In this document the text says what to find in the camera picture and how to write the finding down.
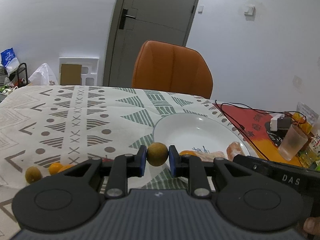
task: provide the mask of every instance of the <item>brown cardboard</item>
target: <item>brown cardboard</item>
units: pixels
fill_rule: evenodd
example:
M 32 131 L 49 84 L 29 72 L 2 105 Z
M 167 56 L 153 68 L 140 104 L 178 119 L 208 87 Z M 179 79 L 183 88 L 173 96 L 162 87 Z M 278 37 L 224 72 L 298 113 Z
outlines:
M 61 64 L 60 85 L 81 85 L 81 67 L 76 64 Z

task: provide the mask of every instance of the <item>orange chair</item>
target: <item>orange chair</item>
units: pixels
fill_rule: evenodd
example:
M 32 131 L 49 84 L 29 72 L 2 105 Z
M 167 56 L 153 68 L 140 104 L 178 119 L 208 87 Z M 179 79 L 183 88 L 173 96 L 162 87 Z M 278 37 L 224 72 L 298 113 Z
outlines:
M 160 41 L 146 41 L 134 65 L 132 87 L 210 98 L 213 81 L 195 50 Z

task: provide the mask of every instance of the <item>door handle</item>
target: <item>door handle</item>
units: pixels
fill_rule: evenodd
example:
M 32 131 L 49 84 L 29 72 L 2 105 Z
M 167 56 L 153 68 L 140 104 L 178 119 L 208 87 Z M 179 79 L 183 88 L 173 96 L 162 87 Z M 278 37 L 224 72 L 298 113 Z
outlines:
M 135 19 L 135 16 L 127 15 L 128 9 L 122 9 L 122 14 L 121 14 L 121 19 L 119 23 L 119 30 L 124 29 L 124 24 L 125 24 L 125 19 L 130 18 L 130 19 Z

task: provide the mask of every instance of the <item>human hand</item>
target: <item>human hand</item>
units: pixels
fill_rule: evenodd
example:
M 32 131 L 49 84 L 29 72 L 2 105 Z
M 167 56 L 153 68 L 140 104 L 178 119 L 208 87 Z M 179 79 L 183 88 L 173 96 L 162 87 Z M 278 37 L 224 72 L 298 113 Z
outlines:
M 303 224 L 303 229 L 308 234 L 320 236 L 320 217 L 310 217 Z

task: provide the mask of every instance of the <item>yellow package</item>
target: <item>yellow package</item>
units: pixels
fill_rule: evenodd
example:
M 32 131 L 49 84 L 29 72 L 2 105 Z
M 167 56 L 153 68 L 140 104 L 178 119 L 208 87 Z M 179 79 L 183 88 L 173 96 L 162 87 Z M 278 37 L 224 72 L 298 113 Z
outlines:
M 302 113 L 306 116 L 307 122 L 304 124 L 299 124 L 299 127 L 306 134 L 309 134 L 318 120 L 319 115 L 313 111 L 309 106 L 306 106 L 304 103 L 299 102 L 297 104 L 297 112 Z M 294 113 L 292 118 L 297 122 L 304 122 L 304 117 L 299 113 Z

